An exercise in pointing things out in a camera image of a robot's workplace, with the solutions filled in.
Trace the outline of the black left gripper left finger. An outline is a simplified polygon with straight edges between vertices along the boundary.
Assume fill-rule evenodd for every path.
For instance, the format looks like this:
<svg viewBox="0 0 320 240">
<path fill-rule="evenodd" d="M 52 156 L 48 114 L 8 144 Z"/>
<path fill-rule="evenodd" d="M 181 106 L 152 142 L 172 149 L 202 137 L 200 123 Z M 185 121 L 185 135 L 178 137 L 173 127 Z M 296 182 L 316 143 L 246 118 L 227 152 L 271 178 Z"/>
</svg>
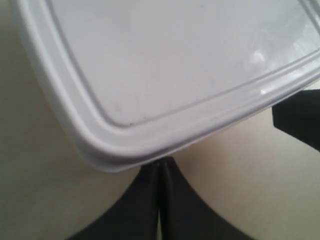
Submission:
<svg viewBox="0 0 320 240">
<path fill-rule="evenodd" d="M 156 240 L 159 164 L 140 168 L 123 195 L 70 240 Z"/>
</svg>

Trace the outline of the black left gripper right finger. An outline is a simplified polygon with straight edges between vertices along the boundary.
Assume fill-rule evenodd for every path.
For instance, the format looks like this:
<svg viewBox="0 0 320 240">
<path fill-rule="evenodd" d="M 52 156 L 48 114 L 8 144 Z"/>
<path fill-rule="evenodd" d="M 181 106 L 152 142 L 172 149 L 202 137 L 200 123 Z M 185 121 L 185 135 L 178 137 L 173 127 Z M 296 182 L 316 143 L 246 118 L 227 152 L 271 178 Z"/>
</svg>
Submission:
<svg viewBox="0 0 320 240">
<path fill-rule="evenodd" d="M 213 209 L 188 183 L 173 157 L 159 162 L 159 213 L 164 240 L 251 240 Z"/>
</svg>

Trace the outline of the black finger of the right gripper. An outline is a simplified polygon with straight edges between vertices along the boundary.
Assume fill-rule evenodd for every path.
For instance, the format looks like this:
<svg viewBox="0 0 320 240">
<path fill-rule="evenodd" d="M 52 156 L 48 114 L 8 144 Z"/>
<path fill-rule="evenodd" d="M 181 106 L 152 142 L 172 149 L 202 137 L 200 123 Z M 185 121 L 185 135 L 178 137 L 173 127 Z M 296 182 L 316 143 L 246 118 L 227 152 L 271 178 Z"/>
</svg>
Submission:
<svg viewBox="0 0 320 240">
<path fill-rule="evenodd" d="M 320 91 L 302 90 L 272 107 L 273 126 L 320 150 Z"/>
</svg>

